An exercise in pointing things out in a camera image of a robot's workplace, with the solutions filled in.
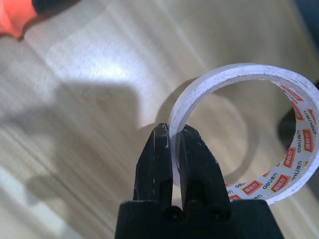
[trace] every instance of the orange handle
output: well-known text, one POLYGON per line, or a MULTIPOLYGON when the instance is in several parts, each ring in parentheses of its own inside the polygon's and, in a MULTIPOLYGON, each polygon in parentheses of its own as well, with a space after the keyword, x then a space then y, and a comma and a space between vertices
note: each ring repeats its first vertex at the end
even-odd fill
POLYGON ((0 34, 19 38, 24 26, 36 16, 32 0, 0 0, 0 34))

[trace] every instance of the clear adhesive tape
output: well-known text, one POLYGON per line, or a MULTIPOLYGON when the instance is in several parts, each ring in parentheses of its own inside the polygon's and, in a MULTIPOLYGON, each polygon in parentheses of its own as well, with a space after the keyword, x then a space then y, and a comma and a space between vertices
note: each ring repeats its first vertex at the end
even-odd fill
POLYGON ((285 158, 259 178, 236 185, 226 185, 231 201, 264 199, 270 205, 298 191, 319 165, 319 91, 305 77, 279 67, 258 64, 233 64, 199 77, 177 99, 169 116, 169 136, 173 176, 179 183, 179 132, 192 110, 214 91, 246 80, 268 80, 290 99, 296 115, 296 133, 285 158))

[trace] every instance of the wood grain surface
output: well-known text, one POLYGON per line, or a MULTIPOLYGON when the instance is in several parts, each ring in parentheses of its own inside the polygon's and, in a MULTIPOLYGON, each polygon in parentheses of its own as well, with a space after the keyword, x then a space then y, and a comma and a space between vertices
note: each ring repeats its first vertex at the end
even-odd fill
MULTIPOLYGON (((21 41, 1 37, 0 237, 113 238, 152 128, 193 79, 239 62, 319 77, 290 1, 81 0, 21 41)), ((207 97, 188 124, 226 183, 243 182, 285 155, 277 124, 290 107, 275 85, 244 82, 207 97)), ((271 209, 286 238, 318 238, 307 186, 271 209)))

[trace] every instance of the orange label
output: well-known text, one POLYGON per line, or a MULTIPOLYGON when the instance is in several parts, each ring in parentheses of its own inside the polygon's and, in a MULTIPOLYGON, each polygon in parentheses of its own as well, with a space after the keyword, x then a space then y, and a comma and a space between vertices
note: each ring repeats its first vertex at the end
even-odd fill
POLYGON ((274 193, 278 192, 280 189, 282 189, 288 184, 289 180, 290 180, 289 176, 286 176, 283 174, 280 175, 278 180, 275 182, 274 186, 271 188, 271 191, 273 191, 274 193))
POLYGON ((313 136, 309 128, 303 129, 304 133, 304 151, 312 152, 314 150, 313 136))
POLYGON ((308 112, 309 112, 309 113, 311 114, 311 116, 313 117, 315 124, 317 124, 313 110, 312 110, 312 109, 308 109, 308 112))
POLYGON ((229 197, 229 200, 232 202, 232 201, 235 201, 235 200, 240 200, 240 199, 242 199, 241 197, 239 197, 238 195, 233 195, 233 196, 230 196, 229 197))
POLYGON ((297 95, 295 92, 290 90, 287 86, 281 85, 281 88, 288 91, 297 101, 304 101, 303 98, 301 98, 299 95, 297 95))
POLYGON ((265 173, 265 174, 263 175, 263 177, 266 178, 269 173, 270 173, 270 171, 268 171, 267 173, 265 173))
POLYGON ((291 104, 293 105, 293 109, 294 109, 294 112, 295 112, 296 119, 305 120, 303 115, 301 114, 299 108, 297 107, 296 103, 291 101, 291 104))
POLYGON ((291 168, 293 166, 293 163, 294 163, 295 154, 296 154, 296 148, 295 147, 289 148, 287 151, 283 166, 285 166, 287 168, 291 168))
POLYGON ((248 186, 242 188, 243 192, 246 193, 248 196, 252 193, 256 192, 263 184, 258 181, 253 181, 248 186))

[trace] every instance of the black object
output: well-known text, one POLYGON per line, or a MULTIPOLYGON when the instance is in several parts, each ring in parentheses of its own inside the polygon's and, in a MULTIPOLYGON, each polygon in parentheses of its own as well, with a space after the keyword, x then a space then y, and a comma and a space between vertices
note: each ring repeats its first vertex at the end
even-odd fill
POLYGON ((115 239, 283 239, 265 201, 229 201, 216 159, 188 125, 179 172, 183 210, 171 205, 168 128, 159 124, 137 163, 133 201, 120 206, 115 239))
POLYGON ((34 10, 38 13, 46 13, 55 10, 64 4, 68 4, 72 0, 32 0, 34 10))

